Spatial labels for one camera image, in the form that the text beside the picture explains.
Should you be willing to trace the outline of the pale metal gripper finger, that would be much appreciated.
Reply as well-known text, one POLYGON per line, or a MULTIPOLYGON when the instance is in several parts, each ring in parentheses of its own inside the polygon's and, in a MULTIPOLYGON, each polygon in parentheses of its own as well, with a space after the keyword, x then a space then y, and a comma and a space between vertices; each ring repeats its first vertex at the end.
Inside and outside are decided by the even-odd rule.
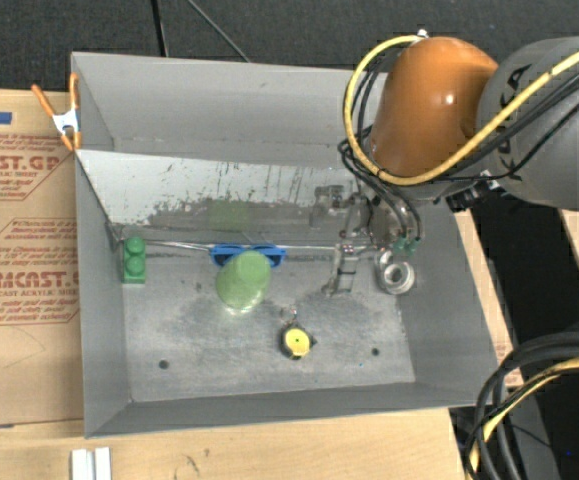
POLYGON ((338 293, 341 284, 341 267, 344 260, 344 252, 340 246, 334 249, 332 257, 331 274, 328 281, 323 285, 321 291, 324 295, 331 297, 338 293))
POLYGON ((359 263, 359 256, 356 249, 345 245, 342 249, 340 260, 340 291, 351 292, 359 263))

